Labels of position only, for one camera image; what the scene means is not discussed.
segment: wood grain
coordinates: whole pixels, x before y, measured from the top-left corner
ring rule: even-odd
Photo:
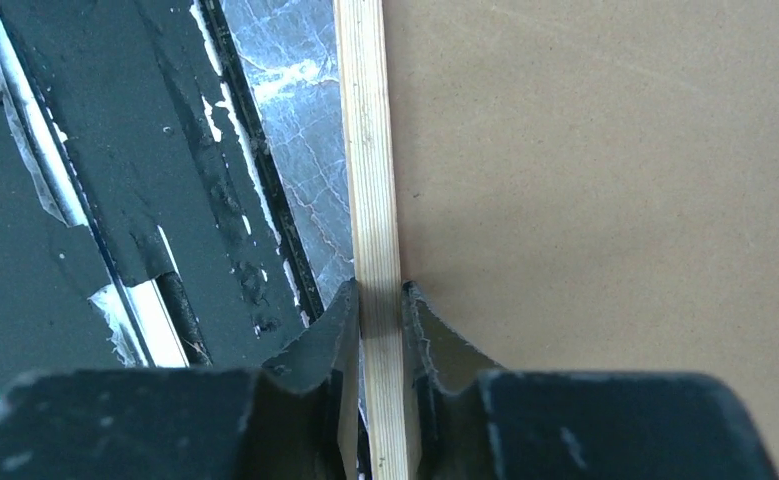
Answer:
[[[371,464],[375,479],[411,477],[401,267],[380,0],[335,0],[342,114],[360,288]]]

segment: dark gap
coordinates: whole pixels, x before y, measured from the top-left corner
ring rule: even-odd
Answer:
[[[357,414],[357,471],[364,480],[371,480],[371,449],[368,445],[368,429],[362,414]]]
[[[180,276],[174,272],[160,275],[156,277],[156,286],[159,288],[165,309],[171,317],[174,331],[180,338],[180,347],[186,352],[189,365],[211,366],[212,357],[204,344],[197,317],[189,303]]]
[[[239,62],[239,55],[227,26],[224,10],[218,0],[203,0],[200,5],[206,28],[213,37],[216,54],[221,60],[224,71],[222,80],[230,87],[236,118],[248,134],[251,156],[259,172],[260,186],[268,202],[274,226],[282,237],[280,256],[288,260],[292,267],[301,308],[304,309],[312,324],[324,313],[324,304],[321,302],[312,268],[295,227],[295,219],[289,209],[289,202],[271,155],[259,111],[250,93],[247,77],[242,71],[242,64]]]

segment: wooden strip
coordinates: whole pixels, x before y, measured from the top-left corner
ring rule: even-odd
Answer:
[[[412,478],[401,268],[381,0],[335,0],[365,401],[374,478]]]

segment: clamp jaw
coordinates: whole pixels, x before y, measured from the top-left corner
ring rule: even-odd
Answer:
[[[351,280],[260,369],[25,375],[0,402],[0,478],[343,479],[357,443],[368,476],[365,429],[352,434],[358,306]],[[745,407],[713,378],[508,371],[415,283],[403,320],[419,478],[778,478]]]

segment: brown cardboard surface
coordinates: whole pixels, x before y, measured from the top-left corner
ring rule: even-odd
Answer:
[[[509,367],[719,376],[779,465],[779,1],[384,3],[404,276]]]

